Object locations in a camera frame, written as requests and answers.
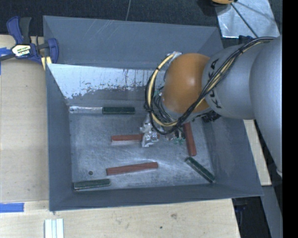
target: gray bin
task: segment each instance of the gray bin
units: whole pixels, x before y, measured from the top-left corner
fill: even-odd
[[[223,49],[217,28],[45,16],[44,37],[56,38],[60,51],[58,63],[46,68],[51,211],[263,194],[242,120],[192,123],[194,158],[215,175],[212,184],[184,163],[185,144],[110,144],[111,135],[139,133],[144,86],[161,60],[173,51],[212,56]],[[133,106],[136,113],[102,115],[107,106]],[[73,182],[106,178],[107,167],[150,161],[157,170],[73,191]]]

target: small black object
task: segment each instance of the small black object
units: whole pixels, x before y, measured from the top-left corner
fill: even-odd
[[[216,119],[220,118],[221,115],[216,113],[214,110],[207,112],[204,116],[202,116],[202,120],[204,122],[215,121]]]
[[[103,115],[134,115],[134,107],[103,107]]]
[[[98,180],[73,182],[74,191],[104,187],[109,185],[110,185],[110,179],[98,179]]]
[[[192,157],[188,157],[185,162],[201,176],[203,176],[208,182],[213,183],[215,181],[214,175]]]

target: black carpet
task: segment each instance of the black carpet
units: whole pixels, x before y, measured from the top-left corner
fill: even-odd
[[[130,21],[218,26],[215,7],[211,6],[209,0],[131,0],[130,8],[129,1],[0,0],[0,34],[7,34],[6,22],[16,15],[32,17],[31,36],[43,36],[43,15],[115,20],[126,20],[128,17],[127,20]],[[269,2],[282,34],[283,0],[269,0]],[[223,39],[224,47],[236,44],[238,44],[236,39]],[[277,194],[282,209],[282,186],[280,185],[277,186]],[[236,205],[236,217],[240,223],[242,238],[270,237],[259,197],[234,199],[233,202]]]

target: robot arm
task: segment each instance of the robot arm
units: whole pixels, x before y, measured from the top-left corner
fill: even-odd
[[[155,77],[172,58],[168,56],[146,87],[146,106],[154,129],[170,134],[210,111],[232,119],[255,119],[281,174],[281,43],[281,37],[263,37],[211,58],[180,55],[171,62],[165,85],[155,96]]]

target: silver metal plate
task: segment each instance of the silver metal plate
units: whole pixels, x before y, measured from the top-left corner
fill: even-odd
[[[221,34],[225,38],[238,38],[239,35],[258,37],[280,35],[268,0],[238,0],[225,9],[216,7]]]

